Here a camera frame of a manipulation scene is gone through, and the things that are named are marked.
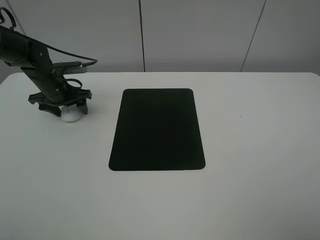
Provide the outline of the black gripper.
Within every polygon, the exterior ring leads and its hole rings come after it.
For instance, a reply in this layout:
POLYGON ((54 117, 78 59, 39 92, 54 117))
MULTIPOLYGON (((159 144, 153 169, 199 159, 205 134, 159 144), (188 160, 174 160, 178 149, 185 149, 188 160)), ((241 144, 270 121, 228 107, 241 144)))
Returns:
POLYGON ((53 66, 48 69, 23 67, 22 71, 40 90, 28 97, 31 104, 39 103, 40 111, 60 117, 61 109, 58 106, 76 104, 84 115, 88 114, 87 99, 92 98, 92 93, 82 89, 79 80, 66 79, 64 75, 58 74, 53 66))

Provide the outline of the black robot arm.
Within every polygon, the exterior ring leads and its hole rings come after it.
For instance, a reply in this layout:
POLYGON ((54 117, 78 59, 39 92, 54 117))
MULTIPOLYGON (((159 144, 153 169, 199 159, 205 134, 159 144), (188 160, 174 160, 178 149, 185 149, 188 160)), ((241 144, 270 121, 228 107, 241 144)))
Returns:
POLYGON ((0 28, 0 59, 10 67, 19 67, 40 90, 31 94, 28 101, 38 103, 38 109, 61 116, 63 107, 75 106, 83 114, 88 113, 87 99, 90 90, 82 89, 82 83, 65 74, 76 74, 87 67, 80 61, 53 63, 48 47, 9 28, 0 28))

